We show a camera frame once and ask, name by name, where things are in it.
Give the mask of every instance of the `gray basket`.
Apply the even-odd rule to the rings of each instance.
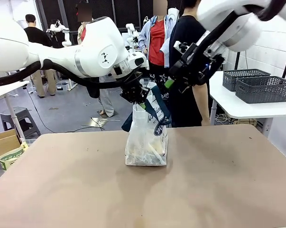
[[[286,79],[277,76],[239,78],[236,96],[248,104],[286,102]]]
[[[261,71],[258,69],[248,69],[248,70],[229,70],[224,71],[223,86],[232,91],[236,91],[237,79],[240,77],[260,77],[260,76],[270,76],[270,73]]]

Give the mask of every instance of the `blue bag handle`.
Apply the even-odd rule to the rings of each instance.
[[[164,114],[164,118],[162,120],[159,120],[157,117],[157,113],[154,110],[154,108],[152,107],[151,103],[146,100],[145,102],[145,111],[148,112],[150,115],[152,115],[158,122],[159,125],[169,125],[171,124],[171,114],[170,111],[168,110],[166,104],[163,101],[161,92],[158,88],[158,86],[155,86],[151,89],[152,94],[154,95],[154,97],[156,98],[156,101],[158,103],[158,106],[161,108],[163,114]],[[125,123],[122,126],[122,130],[129,132],[130,128],[131,128],[131,123],[132,123],[132,113],[130,114],[130,116],[127,118],[127,120],[125,121]]]

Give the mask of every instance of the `stool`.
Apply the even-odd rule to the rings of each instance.
[[[22,107],[14,107],[13,111],[16,115],[16,117],[18,118],[19,124],[21,129],[24,132],[24,136],[28,137],[33,135],[34,133],[37,133],[40,136],[40,131],[37,127],[37,125],[35,124],[30,112],[28,111],[28,109],[26,108],[22,108]],[[14,123],[13,120],[11,118],[11,114],[9,111],[4,111],[0,114],[1,117],[1,122],[2,122],[2,126],[4,128],[5,131],[8,131],[10,129],[14,129]],[[9,123],[11,125],[11,128],[8,129],[7,123]]]

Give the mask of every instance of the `tabletop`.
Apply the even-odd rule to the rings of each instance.
[[[126,166],[127,137],[39,137],[0,178],[0,228],[286,227],[286,158],[254,127],[168,129],[166,167]]]
[[[248,104],[239,99],[223,85],[223,71],[218,71],[210,79],[211,97],[236,119],[272,118],[286,116],[286,103]]]
[[[29,81],[23,81],[23,82],[15,82],[15,83],[12,83],[9,85],[0,86],[0,97],[5,95],[6,93],[11,92],[12,90],[20,88],[20,87],[22,87],[28,83],[29,83]]]

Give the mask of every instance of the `white plastic bag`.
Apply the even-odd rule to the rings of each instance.
[[[154,86],[156,86],[155,83],[149,82],[149,88]],[[156,111],[158,120],[163,120],[165,115],[152,91],[149,92],[147,100]],[[132,124],[126,144],[126,165],[167,165],[167,129],[158,120],[140,105],[133,105]]]

